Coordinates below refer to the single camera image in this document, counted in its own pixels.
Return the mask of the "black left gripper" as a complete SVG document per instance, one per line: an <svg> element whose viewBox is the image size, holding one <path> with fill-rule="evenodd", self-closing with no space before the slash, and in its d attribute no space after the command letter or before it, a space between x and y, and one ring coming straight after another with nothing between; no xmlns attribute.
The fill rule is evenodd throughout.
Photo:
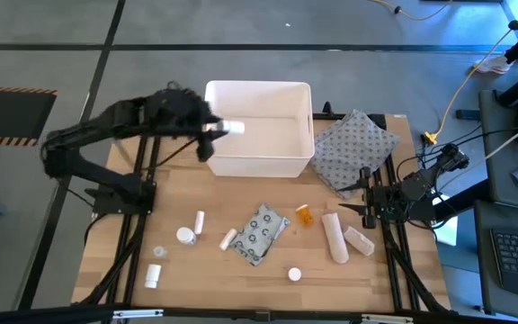
<svg viewBox="0 0 518 324"><path fill-rule="evenodd" d="M206 124L215 124L222 119L212 115L210 107L191 88L178 84L168 84L167 88L155 92L150 97L150 123L157 127L179 129L201 129ZM206 130L197 137L197 157L206 162L215 150L212 142L228 133L224 130Z"/></svg>

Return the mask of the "thick white bandage roll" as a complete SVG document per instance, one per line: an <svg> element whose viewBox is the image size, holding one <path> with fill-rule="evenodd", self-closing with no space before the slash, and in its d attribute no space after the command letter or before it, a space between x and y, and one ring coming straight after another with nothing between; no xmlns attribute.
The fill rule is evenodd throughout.
<svg viewBox="0 0 518 324"><path fill-rule="evenodd" d="M222 120L217 124L219 131L223 131L227 134L242 135L245 133L246 126L242 121L227 121Z"/></svg>

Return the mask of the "pale gauze roll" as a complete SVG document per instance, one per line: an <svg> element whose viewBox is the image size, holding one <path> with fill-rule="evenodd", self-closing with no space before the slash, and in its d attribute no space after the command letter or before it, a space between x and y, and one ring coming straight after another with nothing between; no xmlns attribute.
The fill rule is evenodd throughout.
<svg viewBox="0 0 518 324"><path fill-rule="evenodd" d="M371 256L375 251L375 244L353 227L347 228L344 239L366 257Z"/></svg>

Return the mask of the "large beige bandage roll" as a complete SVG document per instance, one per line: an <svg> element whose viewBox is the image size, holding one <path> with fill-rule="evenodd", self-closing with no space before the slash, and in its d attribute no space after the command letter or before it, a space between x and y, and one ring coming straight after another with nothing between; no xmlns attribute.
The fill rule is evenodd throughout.
<svg viewBox="0 0 518 324"><path fill-rule="evenodd" d="M344 264L349 260L349 253L344 241L338 214L328 213L322 216L322 222L330 248L331 257L338 264Z"/></svg>

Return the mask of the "orange pill bottle white cap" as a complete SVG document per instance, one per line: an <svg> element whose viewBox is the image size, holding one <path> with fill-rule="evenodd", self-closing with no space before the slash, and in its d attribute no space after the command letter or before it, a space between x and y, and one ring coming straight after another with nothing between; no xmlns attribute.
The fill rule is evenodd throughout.
<svg viewBox="0 0 518 324"><path fill-rule="evenodd" d="M303 226L309 227L314 223L314 218L307 204L300 205L295 213Z"/></svg>

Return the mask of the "white labelled pill bottle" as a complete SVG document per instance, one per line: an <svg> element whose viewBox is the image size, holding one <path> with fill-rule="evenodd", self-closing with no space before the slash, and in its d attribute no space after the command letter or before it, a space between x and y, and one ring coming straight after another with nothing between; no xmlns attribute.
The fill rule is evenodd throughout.
<svg viewBox="0 0 518 324"><path fill-rule="evenodd" d="M184 245L194 245L196 243L197 235L193 230L181 227L176 231L177 240Z"/></svg>

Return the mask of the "small white gauze roll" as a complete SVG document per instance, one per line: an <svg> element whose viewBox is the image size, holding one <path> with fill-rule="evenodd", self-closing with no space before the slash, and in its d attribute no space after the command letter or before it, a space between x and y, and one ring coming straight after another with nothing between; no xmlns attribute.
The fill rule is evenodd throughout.
<svg viewBox="0 0 518 324"><path fill-rule="evenodd" d="M236 229L230 229L225 237L221 240L219 248L225 251L231 244L232 240L236 237L238 231Z"/></svg>

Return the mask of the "grey patterned medical pouch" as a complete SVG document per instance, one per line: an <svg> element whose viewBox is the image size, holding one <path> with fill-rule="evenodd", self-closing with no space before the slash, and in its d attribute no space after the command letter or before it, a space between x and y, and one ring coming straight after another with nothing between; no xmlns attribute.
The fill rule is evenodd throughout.
<svg viewBox="0 0 518 324"><path fill-rule="evenodd" d="M290 221L287 218L262 203L229 246L250 265L259 266L273 243L289 226Z"/></svg>

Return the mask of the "plain white bottle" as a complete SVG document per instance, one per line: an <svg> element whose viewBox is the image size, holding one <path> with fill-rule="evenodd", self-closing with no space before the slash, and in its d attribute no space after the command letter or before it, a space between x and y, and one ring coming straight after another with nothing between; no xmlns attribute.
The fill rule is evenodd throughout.
<svg viewBox="0 0 518 324"><path fill-rule="evenodd" d="M162 266L157 264L150 264L147 267L146 279L145 279L145 287L149 289L156 289L159 276L161 273Z"/></svg>

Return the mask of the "white plastic basket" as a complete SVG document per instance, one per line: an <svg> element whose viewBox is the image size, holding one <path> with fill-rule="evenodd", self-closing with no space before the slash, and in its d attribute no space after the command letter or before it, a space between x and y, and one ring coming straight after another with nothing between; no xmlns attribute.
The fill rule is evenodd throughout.
<svg viewBox="0 0 518 324"><path fill-rule="evenodd" d="M213 142L207 164L217 176L297 177L313 157L310 86L303 82L213 80L205 100L214 114L243 122L242 135Z"/></svg>

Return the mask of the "grey patterned folded cloth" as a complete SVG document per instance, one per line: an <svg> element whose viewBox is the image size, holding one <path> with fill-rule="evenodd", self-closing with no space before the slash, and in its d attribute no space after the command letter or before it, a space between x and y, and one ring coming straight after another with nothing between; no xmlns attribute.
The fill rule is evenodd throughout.
<svg viewBox="0 0 518 324"><path fill-rule="evenodd" d="M340 189L354 185L363 167L377 170L398 143L397 134L383 130L366 113L353 109L315 137L310 165L325 185L342 200L349 200L354 190Z"/></svg>

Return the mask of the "dark grey desk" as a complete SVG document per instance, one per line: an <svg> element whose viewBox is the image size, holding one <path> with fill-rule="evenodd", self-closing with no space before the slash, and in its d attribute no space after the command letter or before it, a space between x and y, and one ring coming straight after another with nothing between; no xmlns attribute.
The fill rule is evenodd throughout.
<svg viewBox="0 0 518 324"><path fill-rule="evenodd" d="M485 155L500 147L518 132L518 111L500 105L490 90L478 95L483 126ZM486 160L490 197L496 203L518 207L518 139L504 146Z"/></svg>
<svg viewBox="0 0 518 324"><path fill-rule="evenodd" d="M490 236L490 230L494 228L518 229L518 208L476 201L474 214L483 308L486 312L518 318L518 294L504 290L500 284Z"/></svg>

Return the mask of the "white pink shoe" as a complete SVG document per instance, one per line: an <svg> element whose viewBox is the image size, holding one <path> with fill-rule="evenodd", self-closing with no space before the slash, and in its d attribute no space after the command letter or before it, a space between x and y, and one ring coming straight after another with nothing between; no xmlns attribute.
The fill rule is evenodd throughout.
<svg viewBox="0 0 518 324"><path fill-rule="evenodd" d="M508 62L505 56L495 56L487 59L480 59L473 64L478 73L506 74L513 63Z"/></svg>

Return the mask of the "black aluminium table frame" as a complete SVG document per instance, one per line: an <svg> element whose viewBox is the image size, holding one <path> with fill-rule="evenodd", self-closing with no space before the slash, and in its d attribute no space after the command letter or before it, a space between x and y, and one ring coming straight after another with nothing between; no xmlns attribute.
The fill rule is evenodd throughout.
<svg viewBox="0 0 518 324"><path fill-rule="evenodd" d="M261 203L288 218L307 204L360 227L311 169L296 178L217 177L180 160L149 181L149 204L106 193L94 204L99 224L85 246L75 303L254 320L385 313L419 321L451 311L433 236L410 224L379 224L370 231L374 255L351 251L343 265L331 259L321 223L292 222L259 266L220 250L225 234Z"/></svg>

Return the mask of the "black horizontal frame beam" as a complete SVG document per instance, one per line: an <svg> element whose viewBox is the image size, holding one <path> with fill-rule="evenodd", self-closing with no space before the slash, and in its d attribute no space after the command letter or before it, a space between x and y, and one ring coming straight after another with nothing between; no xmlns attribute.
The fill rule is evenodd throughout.
<svg viewBox="0 0 518 324"><path fill-rule="evenodd" d="M124 304L84 305L66 307L9 310L0 312L0 324L89 324L102 320L185 317L227 318L272 322L274 320L339 320L381 324L518 324L518 321L459 315L455 312L402 310L393 313L360 313L343 311L287 310L205 310L186 308L134 308Z"/></svg>

